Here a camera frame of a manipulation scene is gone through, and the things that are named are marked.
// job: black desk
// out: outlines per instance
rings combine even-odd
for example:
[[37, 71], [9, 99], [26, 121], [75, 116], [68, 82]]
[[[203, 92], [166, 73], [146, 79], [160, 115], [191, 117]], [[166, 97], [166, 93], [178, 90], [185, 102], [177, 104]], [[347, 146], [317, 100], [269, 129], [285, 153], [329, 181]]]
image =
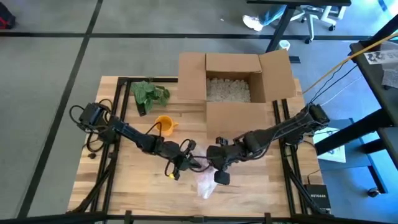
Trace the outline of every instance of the black desk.
[[[350, 48], [355, 53], [364, 47], [362, 44], [356, 43], [351, 44]], [[381, 109], [316, 143], [317, 153], [318, 155], [323, 154], [367, 133], [377, 131], [381, 138], [365, 144], [363, 151], [369, 154], [387, 149], [393, 163], [398, 168], [398, 149], [396, 148], [398, 142], [393, 140], [394, 136], [398, 136], [395, 135], [398, 134], [398, 131], [396, 131], [396, 128], [386, 129], [389, 126], [398, 126], [398, 89], [385, 89], [381, 85], [384, 75], [382, 65], [370, 65], [364, 54], [357, 56], [354, 61], [358, 64], [374, 96], [380, 103]]]
[[284, 14], [280, 18], [278, 26], [274, 32], [274, 36], [268, 45], [266, 52], [275, 50], [281, 40], [287, 25], [289, 24], [293, 13], [297, 6], [311, 5], [311, 6], [350, 6], [351, 0], [247, 0], [248, 4], [285, 4], [287, 5]]

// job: chair wheel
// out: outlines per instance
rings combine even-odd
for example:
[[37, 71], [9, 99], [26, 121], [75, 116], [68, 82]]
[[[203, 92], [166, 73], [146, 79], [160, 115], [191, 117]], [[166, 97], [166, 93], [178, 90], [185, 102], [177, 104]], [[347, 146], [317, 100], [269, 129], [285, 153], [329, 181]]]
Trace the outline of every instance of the chair wheel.
[[368, 190], [369, 197], [376, 197], [379, 194], [380, 194], [380, 191], [379, 191], [379, 189], [377, 189], [377, 187], [374, 187], [374, 188]]
[[305, 43], [306, 43], [306, 44], [310, 44], [311, 42], [312, 42], [311, 38], [305, 39]]

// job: wooden tabletop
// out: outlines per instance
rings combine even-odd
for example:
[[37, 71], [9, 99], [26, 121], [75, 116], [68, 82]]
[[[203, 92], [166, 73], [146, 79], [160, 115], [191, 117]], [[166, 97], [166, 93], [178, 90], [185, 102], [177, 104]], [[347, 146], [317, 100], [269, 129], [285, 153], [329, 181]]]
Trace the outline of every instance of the wooden tabletop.
[[[112, 100], [118, 77], [102, 77], [96, 101], [104, 98]], [[298, 95], [287, 99], [290, 115], [294, 116], [304, 107], [301, 87], [295, 80]], [[168, 141], [182, 142], [186, 138], [197, 142], [195, 153], [204, 153], [214, 139], [207, 139], [205, 105], [202, 101], [179, 100], [177, 83], [159, 83], [170, 90], [171, 97], [164, 108], [154, 105], [152, 111], [139, 117], [134, 96], [129, 97], [125, 122], [141, 132], [146, 132], [156, 117], [169, 115], [179, 123]], [[282, 103], [280, 117], [283, 119]], [[267, 126], [275, 125], [272, 103], [266, 103]], [[88, 150], [83, 149], [76, 174], [73, 192], [68, 209], [73, 209], [87, 196], [95, 184], [101, 153], [95, 159], [88, 158]], [[298, 161], [302, 179], [319, 169], [316, 152], [310, 144], [298, 147]], [[150, 156], [141, 152], [136, 145], [121, 138], [120, 152], [114, 176], [109, 214], [123, 215], [132, 210], [135, 215], [206, 215], [226, 217], [262, 217], [270, 212], [273, 217], [289, 217], [284, 175], [280, 159], [278, 141], [274, 141], [267, 154], [257, 161], [240, 162], [229, 168], [231, 184], [218, 185], [209, 199], [197, 196], [195, 175], [191, 171], [181, 172], [179, 181], [164, 175], [167, 161], [161, 157]], [[321, 173], [311, 175], [312, 184], [322, 184]], [[300, 211], [299, 197], [293, 186], [296, 211]]]

